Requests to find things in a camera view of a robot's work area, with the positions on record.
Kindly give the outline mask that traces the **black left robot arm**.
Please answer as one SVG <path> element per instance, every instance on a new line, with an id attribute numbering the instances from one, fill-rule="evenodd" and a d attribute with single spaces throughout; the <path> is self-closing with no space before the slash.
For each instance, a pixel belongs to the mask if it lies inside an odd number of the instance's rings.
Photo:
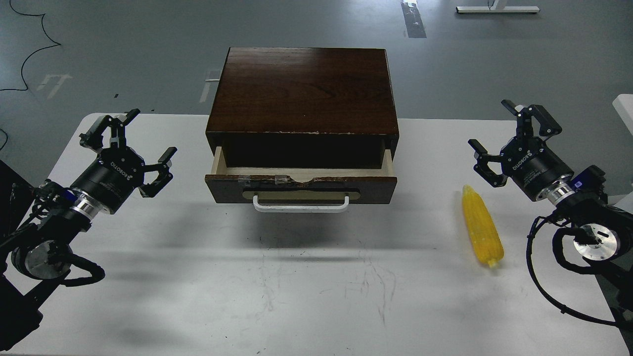
<path id="1" fill-rule="evenodd" d="M 127 144 L 125 129 L 140 110 L 99 117 L 80 138 L 80 145 L 96 153 L 95 160 L 69 186 L 49 179 L 30 187 L 33 204 L 27 219 L 1 239 L 1 272 L 7 259 L 26 277 L 38 281 L 21 293 L 1 277 L 1 349 L 10 350 L 43 319 L 42 304 L 59 286 L 85 286 L 102 281 L 104 269 L 73 253 L 70 243 L 92 225 L 99 213 L 115 214 L 138 189 L 153 198 L 173 178 L 175 147 L 167 148 L 156 164 L 147 164 Z"/>

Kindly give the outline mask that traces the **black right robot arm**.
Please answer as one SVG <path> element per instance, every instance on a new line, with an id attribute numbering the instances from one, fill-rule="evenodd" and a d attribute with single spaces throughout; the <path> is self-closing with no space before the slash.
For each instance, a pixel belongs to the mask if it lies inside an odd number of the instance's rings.
<path id="1" fill-rule="evenodd" d="M 562 127 L 540 104 L 523 106 L 501 101 L 516 119 L 516 134 L 491 155 L 476 139 L 469 139 L 476 164 L 473 169 L 492 187 L 502 187 L 510 178 L 531 201 L 548 200 L 554 205 L 549 216 L 534 219 L 527 235 L 526 261 L 529 275 L 541 295 L 561 313 L 583 321 L 622 330 L 632 322 L 591 317 L 554 299 L 540 285 L 532 263 L 532 245 L 546 223 L 557 226 L 552 253 L 564 269 L 581 275 L 600 275 L 617 289 L 618 309 L 632 309 L 632 270 L 615 260 L 632 248 L 631 213 L 608 204 L 604 171 L 595 165 L 575 175 L 546 144 Z"/>

